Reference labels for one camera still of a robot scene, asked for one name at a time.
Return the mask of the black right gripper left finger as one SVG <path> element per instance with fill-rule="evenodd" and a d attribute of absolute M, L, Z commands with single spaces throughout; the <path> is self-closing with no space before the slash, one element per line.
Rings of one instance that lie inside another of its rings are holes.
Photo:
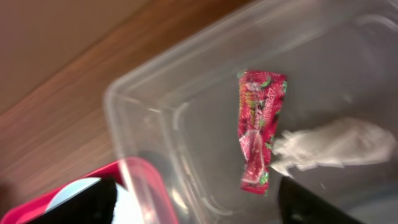
<path fill-rule="evenodd" d="M 28 224 L 112 224 L 118 186 L 112 177 L 87 177 L 61 189 Z"/>

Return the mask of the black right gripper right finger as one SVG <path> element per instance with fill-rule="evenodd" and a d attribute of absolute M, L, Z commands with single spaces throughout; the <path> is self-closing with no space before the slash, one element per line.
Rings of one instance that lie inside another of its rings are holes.
<path fill-rule="evenodd" d="M 278 206 L 283 224 L 362 224 L 290 177 L 280 180 Z"/>

